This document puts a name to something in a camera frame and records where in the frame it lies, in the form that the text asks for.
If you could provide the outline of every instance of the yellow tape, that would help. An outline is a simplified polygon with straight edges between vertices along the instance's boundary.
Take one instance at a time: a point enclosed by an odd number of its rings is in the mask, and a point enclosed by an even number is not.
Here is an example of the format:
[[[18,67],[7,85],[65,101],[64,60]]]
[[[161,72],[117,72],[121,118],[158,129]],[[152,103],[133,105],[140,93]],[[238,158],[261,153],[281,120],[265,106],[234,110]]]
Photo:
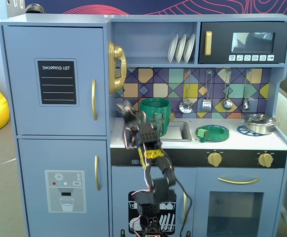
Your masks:
[[[161,150],[149,150],[146,152],[148,159],[155,159],[157,157],[163,157],[164,153]]]
[[[144,157],[140,148],[138,148],[140,160],[142,161],[143,168],[145,168]]]
[[[140,160],[142,161],[143,168],[145,168],[144,154],[142,153],[140,148],[138,148],[138,153],[139,153]],[[157,157],[164,156],[164,153],[161,150],[149,150],[149,151],[146,151],[146,154],[147,154],[148,159],[155,159]]]

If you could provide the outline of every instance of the patterned wall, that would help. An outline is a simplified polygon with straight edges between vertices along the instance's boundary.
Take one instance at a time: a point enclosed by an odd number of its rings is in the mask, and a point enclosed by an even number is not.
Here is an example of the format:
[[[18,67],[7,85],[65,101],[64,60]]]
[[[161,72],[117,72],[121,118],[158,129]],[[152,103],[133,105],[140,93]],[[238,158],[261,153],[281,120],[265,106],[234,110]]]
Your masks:
[[[287,0],[26,0],[39,3],[48,13],[65,14],[240,14],[282,13]]]
[[[209,98],[212,100],[212,112],[202,111],[202,102],[207,97],[205,88],[207,69],[191,69],[191,76],[184,73],[183,68],[129,68],[123,88],[115,92],[117,102],[128,100],[139,109],[139,103],[145,98],[165,98],[172,103],[171,110],[177,118],[229,118],[241,117],[245,90],[248,89],[250,109],[244,114],[264,113],[268,96],[271,69],[252,69],[252,76],[247,76],[246,69],[232,68],[231,80],[223,68],[212,68],[212,87]],[[233,107],[228,112],[223,109],[225,98],[225,81],[230,83],[229,98]],[[207,77],[208,89],[210,76]],[[193,104],[193,112],[183,114],[179,110],[179,103],[187,97]]]

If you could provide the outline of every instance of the light blue cabinet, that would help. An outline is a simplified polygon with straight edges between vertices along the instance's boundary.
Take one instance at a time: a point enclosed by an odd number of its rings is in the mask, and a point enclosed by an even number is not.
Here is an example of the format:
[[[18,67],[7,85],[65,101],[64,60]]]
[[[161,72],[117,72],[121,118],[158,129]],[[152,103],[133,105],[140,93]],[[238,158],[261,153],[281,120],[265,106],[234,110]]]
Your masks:
[[[108,237],[106,141],[20,139],[19,150],[31,237]]]
[[[17,134],[105,136],[103,29],[3,31]]]
[[[194,236],[272,236],[283,172],[197,168]]]
[[[124,229],[126,237],[135,236],[132,231],[132,223],[138,217],[137,206],[131,198],[131,193],[137,190],[146,189],[144,183],[144,170],[142,167],[122,167],[111,168],[112,171],[112,211],[113,211],[113,235],[120,236],[120,230]],[[196,168],[175,169],[178,180],[183,184],[187,194],[194,199]],[[151,169],[152,178],[162,177],[157,167]],[[179,237],[179,233],[184,219],[184,195],[178,184],[174,186],[176,193],[175,203],[160,204],[160,225],[162,231]],[[135,230],[140,230],[139,221],[135,223]],[[193,206],[187,217],[187,222],[183,231],[183,236],[187,231],[192,232],[193,227]]]

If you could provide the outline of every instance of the play kitchen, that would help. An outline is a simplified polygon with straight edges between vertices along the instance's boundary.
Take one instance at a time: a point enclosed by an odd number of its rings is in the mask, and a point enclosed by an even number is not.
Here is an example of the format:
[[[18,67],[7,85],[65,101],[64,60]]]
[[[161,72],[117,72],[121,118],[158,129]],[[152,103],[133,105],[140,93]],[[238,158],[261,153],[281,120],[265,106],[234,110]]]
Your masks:
[[[125,149],[124,101],[155,124],[193,201],[188,212],[174,186],[175,200],[160,204],[164,233],[276,236],[287,16],[27,14],[0,22],[0,40],[30,237],[143,229],[132,193],[144,170]]]

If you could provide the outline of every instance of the geometric backsplash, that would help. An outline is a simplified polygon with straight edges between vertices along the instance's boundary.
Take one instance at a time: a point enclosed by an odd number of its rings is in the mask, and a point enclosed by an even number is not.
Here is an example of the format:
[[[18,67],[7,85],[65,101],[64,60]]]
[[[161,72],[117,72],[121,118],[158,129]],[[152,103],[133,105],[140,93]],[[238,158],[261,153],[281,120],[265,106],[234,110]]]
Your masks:
[[[226,111],[222,107],[225,98],[225,68],[211,68],[212,87],[209,98],[212,100],[212,111],[203,112],[202,102],[207,97],[205,88],[206,70],[204,68],[190,69],[191,76],[184,74],[184,68],[129,68],[123,88],[115,92],[116,102],[123,99],[128,100],[138,110],[140,101],[144,98],[165,98],[172,104],[171,111],[177,118],[213,118],[213,119],[237,119],[244,115],[265,113],[268,96],[269,81],[271,76],[270,68],[252,69],[251,86],[250,76],[246,85],[246,69],[232,68],[231,83],[229,88],[229,99],[233,102],[231,110]],[[210,75],[207,77],[207,87],[210,87]],[[245,95],[245,88],[248,89],[250,109],[242,111],[242,104]],[[186,97],[192,101],[193,111],[183,114],[179,110],[179,103]]]

